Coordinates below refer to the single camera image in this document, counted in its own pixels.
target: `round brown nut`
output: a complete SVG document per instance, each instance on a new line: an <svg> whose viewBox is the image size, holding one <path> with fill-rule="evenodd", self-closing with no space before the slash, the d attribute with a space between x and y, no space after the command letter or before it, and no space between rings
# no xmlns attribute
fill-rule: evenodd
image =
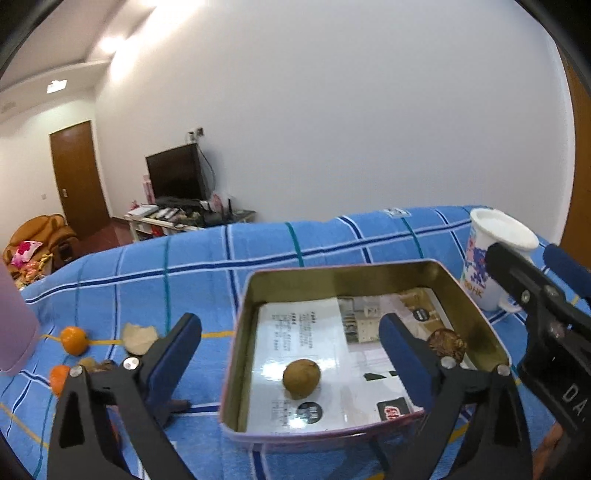
<svg viewBox="0 0 591 480"><path fill-rule="evenodd" d="M467 343L456 332L447 328L435 330L427 343L438 357L451 356L457 363L464 360Z"/></svg>
<svg viewBox="0 0 591 480"><path fill-rule="evenodd" d="M312 360L296 360L283 372L283 386L294 400L306 398L319 382L320 368Z"/></svg>

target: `pink bottle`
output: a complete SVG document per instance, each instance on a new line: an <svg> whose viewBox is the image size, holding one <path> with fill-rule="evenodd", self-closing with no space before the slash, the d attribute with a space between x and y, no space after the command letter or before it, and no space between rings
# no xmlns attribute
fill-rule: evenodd
<svg viewBox="0 0 591 480"><path fill-rule="evenodd" d="M0 371L16 375L33 354L39 340L39 322L0 265Z"/></svg>

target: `wooden door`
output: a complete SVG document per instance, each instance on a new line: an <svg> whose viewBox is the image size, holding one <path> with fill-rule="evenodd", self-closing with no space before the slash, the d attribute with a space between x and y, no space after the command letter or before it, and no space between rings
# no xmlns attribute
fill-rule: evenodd
<svg viewBox="0 0 591 480"><path fill-rule="evenodd" d="M560 246L591 268L591 98L564 57L563 63L573 101L576 146L573 194Z"/></svg>
<svg viewBox="0 0 591 480"><path fill-rule="evenodd" d="M111 221L99 172L90 121L50 135L53 170L68 225L79 238L106 227Z"/></svg>

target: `blue checkered bedsheet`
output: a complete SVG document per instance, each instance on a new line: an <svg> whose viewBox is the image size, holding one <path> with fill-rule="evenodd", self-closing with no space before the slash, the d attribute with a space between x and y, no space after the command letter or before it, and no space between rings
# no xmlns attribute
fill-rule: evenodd
<svg viewBox="0 0 591 480"><path fill-rule="evenodd" d="M204 333L228 332L248 276L260 269L423 257L441 261L459 277L470 208L381 210L326 223L237 224L184 233L88 255L26 288L23 296L46 334L58 335L63 327L78 325L92 339L116 339L122 326L131 322L154 325L165 335L184 312L201 318ZM547 271L542 261L545 245L541 239L533 259ZM569 298L574 296L568 288L565 291ZM489 320L517 363L525 351L524 316L495 312ZM225 439L216 416L230 342L230 336L204 338L174 395L190 399L193 408L178 415L167 434L197 478L379 478L382 468L368 445L279 455L243 450ZM98 345L88 355L121 362L125 353L121 346ZM49 372L56 364L75 362L59 343L43 339L24 370L13 378L0 377L0 429L35 479L46 478L56 407ZM553 419L523 386L520 392L535 447ZM458 426L468 420L465 411ZM131 472L148 478L125 433L123 445ZM459 441L448 447L435 478L448 470L458 447Z"/></svg>

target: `television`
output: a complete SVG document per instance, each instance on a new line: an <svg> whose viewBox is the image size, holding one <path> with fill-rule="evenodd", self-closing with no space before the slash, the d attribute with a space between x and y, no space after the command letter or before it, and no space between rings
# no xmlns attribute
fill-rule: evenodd
<svg viewBox="0 0 591 480"><path fill-rule="evenodd" d="M172 148L146 157L156 200L207 200L207 187L199 162L197 145Z"/></svg>

